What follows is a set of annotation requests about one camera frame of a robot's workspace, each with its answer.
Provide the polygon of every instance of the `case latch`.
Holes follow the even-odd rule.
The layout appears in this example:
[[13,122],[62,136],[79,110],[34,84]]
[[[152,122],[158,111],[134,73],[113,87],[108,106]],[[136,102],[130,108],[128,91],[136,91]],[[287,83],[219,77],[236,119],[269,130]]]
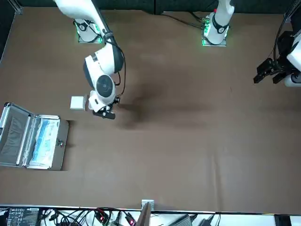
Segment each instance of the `case latch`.
[[63,147],[64,146],[64,142],[60,139],[56,139],[56,143],[55,143],[56,146],[59,146],[59,147]]

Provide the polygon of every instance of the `open briefcase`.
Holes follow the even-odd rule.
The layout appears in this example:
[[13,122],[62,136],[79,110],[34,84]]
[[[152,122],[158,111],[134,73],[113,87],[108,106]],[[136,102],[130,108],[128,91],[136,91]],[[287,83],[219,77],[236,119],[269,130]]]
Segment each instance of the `open briefcase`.
[[0,165],[61,170],[69,124],[5,103],[0,118]]

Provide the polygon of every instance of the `white box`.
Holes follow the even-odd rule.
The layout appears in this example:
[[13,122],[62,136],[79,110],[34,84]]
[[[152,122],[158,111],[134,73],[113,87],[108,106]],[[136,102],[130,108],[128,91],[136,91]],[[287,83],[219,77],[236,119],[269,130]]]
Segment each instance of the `white box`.
[[70,109],[72,110],[86,110],[86,97],[71,97]]

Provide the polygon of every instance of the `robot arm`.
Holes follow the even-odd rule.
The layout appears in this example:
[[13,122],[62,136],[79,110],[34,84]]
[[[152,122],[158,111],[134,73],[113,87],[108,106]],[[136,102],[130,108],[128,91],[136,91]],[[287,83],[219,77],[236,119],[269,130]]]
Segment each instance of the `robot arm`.
[[115,83],[111,75],[119,72],[124,63],[122,50],[117,45],[113,33],[96,7],[94,0],[55,0],[63,14],[73,19],[84,19],[94,22],[100,29],[105,46],[86,57],[84,72],[89,85],[94,89],[90,93],[89,106],[94,114],[103,118],[114,119],[111,112],[116,97]]
[[210,25],[204,37],[211,45],[219,45],[225,39],[233,13],[233,0],[219,0],[216,12],[207,16]]
[[[266,59],[257,67],[254,83],[259,83],[266,76],[273,76],[273,83],[277,84],[284,79],[286,86],[301,86],[301,0],[294,0],[278,30],[274,48],[273,59]],[[293,31],[281,30],[283,24],[291,21]]]

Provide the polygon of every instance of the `black cable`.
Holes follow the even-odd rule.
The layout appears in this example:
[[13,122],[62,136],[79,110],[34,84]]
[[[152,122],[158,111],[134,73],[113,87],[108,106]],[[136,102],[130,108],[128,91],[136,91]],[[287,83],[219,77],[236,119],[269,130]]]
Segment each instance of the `black cable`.
[[181,20],[181,19],[179,19],[179,18],[170,16],[170,15],[167,15],[167,14],[161,14],[161,16],[167,16],[167,17],[170,17],[170,18],[172,18],[172,19],[174,19],[174,20],[176,20],[176,21],[179,21],[179,22],[181,22],[181,23],[183,23],[183,24],[186,24],[186,25],[189,25],[189,26],[192,26],[192,27],[196,27],[196,28],[199,28],[199,29],[202,29],[202,28],[203,28],[203,26],[201,26],[201,25],[199,25],[199,24],[190,23],[190,22],[187,22],[187,21],[185,21],[185,20]]
[[120,77],[120,73],[118,72],[118,77],[119,77],[119,82],[115,84],[115,86],[119,86],[121,83],[121,77]]
[[215,224],[215,226],[220,226],[220,221],[221,221],[221,214],[219,214],[218,220]]
[[202,18],[195,15],[193,12],[189,12],[197,21],[202,22]]
[[112,216],[112,211],[110,210],[109,220],[108,220],[108,222],[106,223],[106,226],[108,226],[108,224],[109,224],[109,222],[110,222],[110,220],[111,220],[111,216]]
[[110,41],[107,41],[107,40],[105,41],[105,43],[109,43],[109,44],[115,46],[116,48],[118,48],[119,51],[121,52],[122,57],[123,57],[123,60],[124,60],[124,83],[123,83],[123,89],[122,89],[122,92],[121,92],[120,94],[117,95],[117,97],[120,97],[120,96],[123,95],[124,90],[126,89],[126,75],[127,75],[126,57],[124,56],[124,53],[123,53],[122,49],[121,49],[117,44],[115,44],[115,43],[113,43],[113,42],[110,42]]
[[93,224],[94,224],[95,215],[96,215],[96,213],[94,212],[94,217],[93,217],[93,220],[92,220],[92,226],[93,226]]
[[210,6],[212,6],[214,3],[216,3],[218,0],[213,0],[209,5],[207,5],[206,6],[206,8],[204,9],[204,10],[206,10],[206,9],[208,9]]

